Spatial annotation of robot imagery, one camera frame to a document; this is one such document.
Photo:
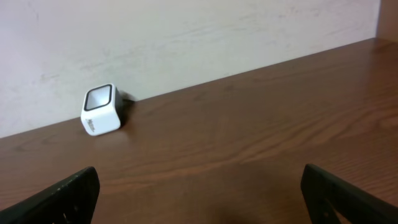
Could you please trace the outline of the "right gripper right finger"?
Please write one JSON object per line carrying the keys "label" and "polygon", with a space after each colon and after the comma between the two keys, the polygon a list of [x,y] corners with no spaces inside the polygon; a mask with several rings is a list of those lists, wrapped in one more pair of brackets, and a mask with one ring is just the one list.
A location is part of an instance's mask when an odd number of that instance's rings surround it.
{"label": "right gripper right finger", "polygon": [[350,223],[397,223],[397,207],[316,165],[305,166],[300,188],[312,223],[339,223],[337,213]]}

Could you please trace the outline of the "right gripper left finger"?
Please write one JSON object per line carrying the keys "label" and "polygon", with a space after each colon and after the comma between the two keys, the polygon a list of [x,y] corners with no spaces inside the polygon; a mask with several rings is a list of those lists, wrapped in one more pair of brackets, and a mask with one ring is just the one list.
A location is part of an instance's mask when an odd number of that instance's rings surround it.
{"label": "right gripper left finger", "polygon": [[87,223],[93,218],[100,182],[86,167],[1,211],[1,223]]}

